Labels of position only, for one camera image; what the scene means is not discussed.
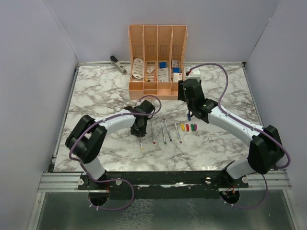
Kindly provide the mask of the yellow white pen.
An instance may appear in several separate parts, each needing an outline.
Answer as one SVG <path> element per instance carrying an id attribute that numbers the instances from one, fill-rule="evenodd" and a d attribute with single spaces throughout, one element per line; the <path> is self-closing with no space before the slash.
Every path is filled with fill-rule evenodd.
<path id="1" fill-rule="evenodd" d="M 139 142 L 140 142 L 140 148 L 141 148 L 141 150 L 144 150 L 144 147 L 143 147 L 143 143 L 142 143 L 142 139 L 141 139 L 141 138 L 139 138 Z"/>

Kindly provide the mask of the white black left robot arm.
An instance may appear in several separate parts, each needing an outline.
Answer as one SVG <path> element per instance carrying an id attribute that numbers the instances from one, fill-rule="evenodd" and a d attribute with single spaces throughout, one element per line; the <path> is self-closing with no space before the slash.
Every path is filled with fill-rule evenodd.
<path id="1" fill-rule="evenodd" d="M 120 112 L 100 120 L 89 115 L 81 117 L 66 139 L 65 146 L 70 150 L 69 158 L 78 161 L 90 175 L 89 183 L 93 188 L 101 189 L 106 183 L 106 170 L 98 158 L 105 138 L 126 128 L 130 128 L 132 135 L 144 137 L 147 121 L 154 113 L 154 105 L 144 100 L 136 107 L 127 106 Z"/>

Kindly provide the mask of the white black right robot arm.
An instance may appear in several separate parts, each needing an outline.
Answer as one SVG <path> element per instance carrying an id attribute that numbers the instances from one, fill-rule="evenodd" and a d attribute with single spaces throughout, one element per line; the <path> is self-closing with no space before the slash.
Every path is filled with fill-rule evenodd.
<path id="1" fill-rule="evenodd" d="M 230 114 L 216 101 L 205 97 L 201 83 L 196 79 L 178 82 L 178 100 L 187 104 L 190 116 L 224 129 L 248 146 L 245 159 L 234 161 L 224 168 L 225 173 L 220 176 L 223 186 L 232 187 L 238 178 L 251 173 L 266 174 L 284 157 L 275 127 L 261 127 Z"/>

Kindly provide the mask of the red white pen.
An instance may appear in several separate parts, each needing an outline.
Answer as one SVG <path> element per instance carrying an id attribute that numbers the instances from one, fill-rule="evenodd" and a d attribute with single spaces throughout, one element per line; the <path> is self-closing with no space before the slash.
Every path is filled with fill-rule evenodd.
<path id="1" fill-rule="evenodd" d="M 154 130 L 154 123 L 153 122 L 152 122 L 152 140 L 153 140 L 153 144 L 156 144 L 155 130 Z"/>

